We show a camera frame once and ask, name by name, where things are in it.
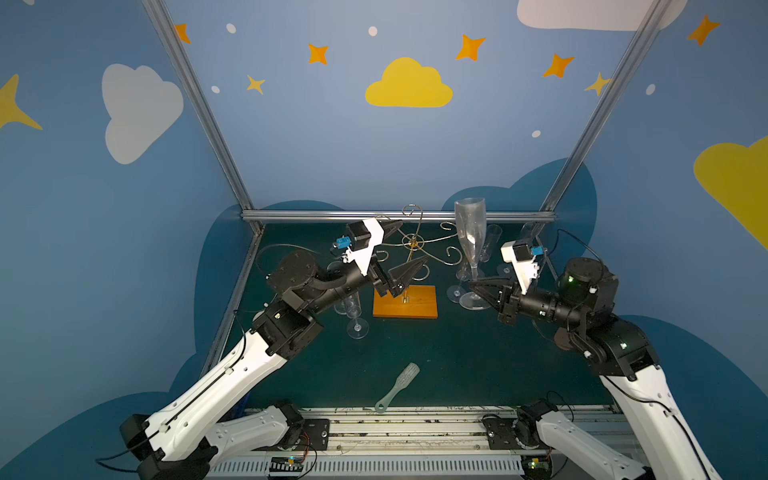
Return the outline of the right aluminium post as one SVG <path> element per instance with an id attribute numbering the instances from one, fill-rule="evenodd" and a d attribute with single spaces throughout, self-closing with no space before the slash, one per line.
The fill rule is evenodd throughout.
<path id="1" fill-rule="evenodd" d="M 607 124 L 625 89 L 661 31 L 662 20 L 671 5 L 671 0 L 655 0 L 650 3 L 645 16 L 613 73 L 612 81 L 601 94 L 595 110 L 591 114 L 573 151 L 566 159 L 565 164 L 541 204 L 540 216 L 545 214 L 548 216 L 554 215 L 557 206 Z"/>

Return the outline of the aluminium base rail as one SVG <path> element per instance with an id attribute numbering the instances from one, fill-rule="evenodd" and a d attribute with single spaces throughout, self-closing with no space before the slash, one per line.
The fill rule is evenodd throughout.
<path id="1" fill-rule="evenodd" d="M 203 479 L 595 479 L 549 448 L 491 450 L 481 419 L 517 418 L 508 407 L 297 410 L 304 420 L 331 422 L 326 451 L 257 449 L 213 467 Z M 648 462 L 624 416 L 611 408 L 562 412 L 620 454 Z"/>

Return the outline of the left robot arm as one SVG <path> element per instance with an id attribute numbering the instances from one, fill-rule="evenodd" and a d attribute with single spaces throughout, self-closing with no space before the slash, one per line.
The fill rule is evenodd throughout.
<path id="1" fill-rule="evenodd" d="M 380 296 L 401 295 L 427 258 L 384 270 L 376 249 L 400 229 L 400 220 L 369 218 L 347 225 L 333 249 L 342 264 L 322 267 L 315 252 L 295 249 L 266 280 L 275 296 L 257 312 L 241 340 L 192 387 L 151 415 L 134 414 L 120 426 L 141 479 L 203 479 L 210 470 L 249 451 L 297 445 L 304 419 L 289 402 L 226 420 L 247 393 L 295 358 L 322 331 L 319 314 L 372 285 Z"/>

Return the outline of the aluminium post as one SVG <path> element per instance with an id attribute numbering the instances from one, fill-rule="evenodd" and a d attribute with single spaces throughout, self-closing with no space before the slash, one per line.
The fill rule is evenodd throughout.
<path id="1" fill-rule="evenodd" d="M 236 162 L 226 145 L 221 129 L 194 68 L 185 51 L 184 42 L 178 36 L 175 24 L 164 1 L 143 0 L 142 4 L 174 67 L 212 150 L 223 170 L 242 213 L 254 209 L 250 195 Z"/>
<path id="2" fill-rule="evenodd" d="M 671 0 L 655 0 L 650 3 L 645 16 L 613 73 L 612 81 L 601 94 L 595 110 L 591 114 L 573 151 L 566 159 L 565 164 L 541 204 L 540 216 L 545 214 L 548 216 L 554 215 L 557 206 L 607 124 L 625 89 L 661 31 L 662 20 L 671 5 Z"/>

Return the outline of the brown round disc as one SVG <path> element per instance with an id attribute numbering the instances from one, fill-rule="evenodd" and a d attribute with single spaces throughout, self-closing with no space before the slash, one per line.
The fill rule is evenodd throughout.
<path id="1" fill-rule="evenodd" d="M 554 334 L 553 341 L 555 345 L 564 351 L 572 351 L 574 345 L 570 339 L 570 333 L 565 328 L 558 328 Z"/>

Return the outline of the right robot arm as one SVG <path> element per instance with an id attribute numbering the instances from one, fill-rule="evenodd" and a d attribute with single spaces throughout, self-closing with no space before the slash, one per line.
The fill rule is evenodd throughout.
<path id="1" fill-rule="evenodd" d="M 620 407 L 647 458 L 642 464 L 597 440 L 552 402 L 519 408 L 515 439 L 527 449 L 549 448 L 595 479 L 716 479 L 719 474 L 689 428 L 647 335 L 618 317 L 619 280 L 603 262 L 569 260 L 554 292 L 519 280 L 487 277 L 470 288 L 503 323 L 520 316 L 553 321 L 586 359 Z"/>

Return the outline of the clear glass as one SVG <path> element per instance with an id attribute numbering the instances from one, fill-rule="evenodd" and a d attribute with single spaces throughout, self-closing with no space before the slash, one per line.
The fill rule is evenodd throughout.
<path id="1" fill-rule="evenodd" d="M 535 237 L 533 235 L 533 227 L 534 227 L 533 223 L 526 223 L 526 224 L 524 224 L 521 227 L 521 230 L 518 233 L 518 235 L 515 237 L 515 239 L 514 240 L 508 240 L 506 242 L 516 241 L 516 240 L 529 240 L 533 246 L 540 246 L 540 245 L 537 244 L 537 242 L 535 240 Z"/>
<path id="2" fill-rule="evenodd" d="M 498 224 L 489 224 L 486 227 L 486 236 L 483 248 L 481 250 L 480 262 L 486 263 L 493 255 L 494 249 L 500 240 L 503 229 Z"/>
<path id="3" fill-rule="evenodd" d="M 368 322 L 362 318 L 362 305 L 358 293 L 354 293 L 344 300 L 346 315 L 349 318 L 347 333 L 354 340 L 365 338 L 370 330 Z"/>
<path id="4" fill-rule="evenodd" d="M 457 283 L 448 287 L 447 296 L 451 302 L 458 304 L 461 297 L 466 293 L 466 284 L 472 278 L 471 267 L 466 260 L 462 261 L 458 266 L 455 278 Z"/>
<path id="5" fill-rule="evenodd" d="M 454 203 L 454 213 L 459 244 L 464 253 L 464 265 L 460 282 L 465 292 L 459 297 L 459 305 L 470 311 L 486 310 L 490 305 L 469 286 L 480 276 L 479 263 L 486 240 L 486 202 L 484 198 L 465 198 Z"/>
<path id="6" fill-rule="evenodd" d="M 341 316 L 347 315 L 347 303 L 345 300 L 340 300 L 337 303 L 334 304 L 334 311 L 336 314 Z"/>

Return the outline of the orange wooden rack base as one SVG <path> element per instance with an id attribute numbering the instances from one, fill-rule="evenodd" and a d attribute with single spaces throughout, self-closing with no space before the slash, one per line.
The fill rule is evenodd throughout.
<path id="1" fill-rule="evenodd" d="M 384 319 L 435 320 L 438 318 L 436 288 L 413 285 L 394 297 L 391 293 L 374 295 L 373 316 Z"/>

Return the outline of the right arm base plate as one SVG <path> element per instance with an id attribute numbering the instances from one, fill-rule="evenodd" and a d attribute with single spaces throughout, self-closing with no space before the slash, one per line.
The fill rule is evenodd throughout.
<path id="1" fill-rule="evenodd" d="M 529 420 L 484 416 L 481 423 L 491 450 L 532 450 L 541 445 L 536 425 Z"/>

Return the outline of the back horizontal aluminium bar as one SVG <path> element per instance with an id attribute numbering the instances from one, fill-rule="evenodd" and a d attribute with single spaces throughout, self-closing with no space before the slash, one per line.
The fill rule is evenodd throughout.
<path id="1" fill-rule="evenodd" d="M 440 223 L 453 221 L 453 211 L 416 210 L 403 211 L 322 211 L 322 210 L 244 210 L 241 217 L 251 222 L 330 222 L 342 223 L 364 220 L 366 218 L 384 218 L 385 220 L 403 220 L 406 222 Z M 552 223 L 555 221 L 553 212 L 488 212 L 486 219 L 491 223 Z"/>

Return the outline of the left aluminium post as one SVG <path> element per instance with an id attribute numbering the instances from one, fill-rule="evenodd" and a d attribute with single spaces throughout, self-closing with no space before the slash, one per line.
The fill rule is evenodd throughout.
<path id="1" fill-rule="evenodd" d="M 194 68 L 185 51 L 184 42 L 178 36 L 175 24 L 164 1 L 143 0 L 142 4 L 174 67 L 212 150 L 223 170 L 242 213 L 254 209 L 250 195 L 236 162 L 226 145 L 221 129 Z"/>

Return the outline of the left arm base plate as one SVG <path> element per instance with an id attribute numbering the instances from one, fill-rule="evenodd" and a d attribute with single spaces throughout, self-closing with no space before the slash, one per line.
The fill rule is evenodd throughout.
<path id="1" fill-rule="evenodd" d="M 330 439 L 328 419 L 305 419 L 300 429 L 297 446 L 301 449 L 326 451 Z"/>

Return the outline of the clear glass top back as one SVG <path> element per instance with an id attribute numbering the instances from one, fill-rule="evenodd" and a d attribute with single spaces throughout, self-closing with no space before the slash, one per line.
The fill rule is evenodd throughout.
<path id="1" fill-rule="evenodd" d="M 465 198 L 454 203 L 454 213 L 459 244 L 464 253 L 464 265 L 460 282 L 465 292 L 459 297 L 459 305 L 470 311 L 486 310 L 490 305 L 469 286 L 480 276 L 479 263 L 486 240 L 486 202 L 484 198 Z"/>

